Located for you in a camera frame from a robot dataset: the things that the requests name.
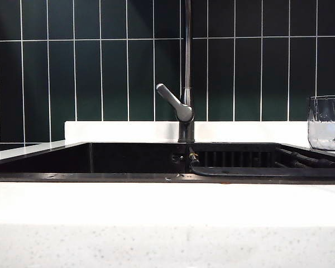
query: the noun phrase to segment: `wall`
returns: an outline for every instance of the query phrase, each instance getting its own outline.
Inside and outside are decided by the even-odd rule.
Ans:
[[[0,149],[61,140],[65,121],[175,120],[154,85],[183,85],[183,6],[0,0]],[[308,96],[335,94],[335,1],[193,0],[193,15],[197,121],[303,121]]]

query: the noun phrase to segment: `chrome faucet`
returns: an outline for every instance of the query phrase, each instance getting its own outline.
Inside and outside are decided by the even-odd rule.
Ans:
[[[180,100],[163,84],[156,91],[166,99],[176,111],[179,122],[179,142],[195,142],[194,102],[191,87],[191,46],[192,46],[192,9],[191,0],[185,1],[185,86],[181,89]]]

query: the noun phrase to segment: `dark green tile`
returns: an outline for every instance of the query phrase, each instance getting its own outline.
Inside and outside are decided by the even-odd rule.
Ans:
[[[236,36],[261,36],[261,0],[236,1]]]
[[[192,91],[195,102],[195,120],[206,121],[207,40],[193,40]]]
[[[335,95],[335,37],[318,38],[317,95]]]
[[[76,39],[99,38],[99,0],[74,1]]]
[[[193,37],[207,36],[207,0],[192,0]]]
[[[233,40],[211,39],[208,72],[208,119],[233,120]]]
[[[73,38],[72,0],[49,0],[49,38]]]
[[[26,142],[49,142],[47,42],[23,44]]]
[[[52,140],[64,140],[65,121],[75,120],[73,42],[50,42]]]
[[[236,40],[236,121],[260,120],[261,40]]]
[[[290,0],[290,34],[315,35],[316,0]]]
[[[102,38],[126,37],[126,7],[122,0],[101,0]]]
[[[127,43],[102,42],[103,118],[105,121],[128,120]]]
[[[0,144],[0,151],[21,148],[24,146],[25,145],[23,143],[4,143],[4,144]]]
[[[180,36],[180,0],[155,1],[155,37]]]
[[[318,35],[335,35],[335,1],[318,0]]]
[[[0,0],[0,40],[20,40],[20,0]]]
[[[129,41],[129,115],[132,121],[154,120],[152,41]]]
[[[179,99],[180,96],[179,40],[155,41],[155,81],[165,84]],[[176,121],[175,110],[159,94],[155,97],[156,120]]]
[[[209,1],[208,4],[209,36],[233,36],[235,24],[235,0],[215,0]]]
[[[22,1],[23,39],[47,39],[46,1]]]
[[[128,0],[129,38],[152,38],[152,0]]]
[[[76,42],[76,91],[78,120],[101,120],[99,41]]]
[[[263,40],[262,120],[288,119],[288,38]]]
[[[23,142],[20,42],[0,42],[0,141]]]
[[[290,41],[290,120],[306,121],[308,98],[315,95],[315,38]]]
[[[289,1],[263,1],[263,35],[288,36],[289,32]]]

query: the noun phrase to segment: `drinking glass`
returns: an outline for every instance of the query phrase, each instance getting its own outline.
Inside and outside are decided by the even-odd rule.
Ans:
[[[308,140],[314,149],[335,151],[335,95],[310,98]]]

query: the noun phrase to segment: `sink basin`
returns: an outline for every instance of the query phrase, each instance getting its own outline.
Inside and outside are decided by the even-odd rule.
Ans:
[[[279,143],[78,143],[0,160],[0,180],[14,173],[77,181],[335,182],[335,154]]]

